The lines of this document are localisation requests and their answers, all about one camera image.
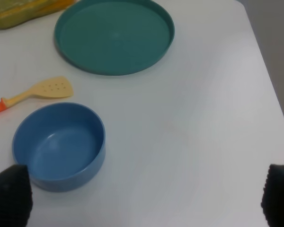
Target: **gray wall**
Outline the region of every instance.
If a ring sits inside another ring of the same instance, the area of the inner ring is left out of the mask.
[[[284,0],[238,0],[246,8],[284,114]]]

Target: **yellow-green object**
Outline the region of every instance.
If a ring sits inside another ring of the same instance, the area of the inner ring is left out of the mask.
[[[0,0],[0,29],[65,9],[74,0]]]
[[[58,0],[54,4],[46,6],[40,10],[38,10],[34,17],[42,17],[51,13],[58,12],[60,10],[66,9],[70,5],[74,4],[75,0]]]

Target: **yellow spatula head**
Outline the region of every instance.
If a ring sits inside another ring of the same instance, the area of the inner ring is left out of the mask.
[[[32,86],[30,92],[43,98],[64,98],[74,94],[70,82],[63,76],[41,81]]]

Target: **spatula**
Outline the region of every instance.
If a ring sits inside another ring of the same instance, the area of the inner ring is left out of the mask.
[[[29,97],[65,98],[73,95],[70,82],[63,76],[50,78],[33,85],[29,90],[10,99],[1,98],[0,112]]]

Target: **bowl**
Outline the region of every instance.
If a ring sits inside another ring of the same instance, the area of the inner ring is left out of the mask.
[[[105,158],[105,128],[86,106],[58,103],[30,114],[18,127],[12,151],[27,165],[31,181],[52,192],[76,189],[91,180]]]

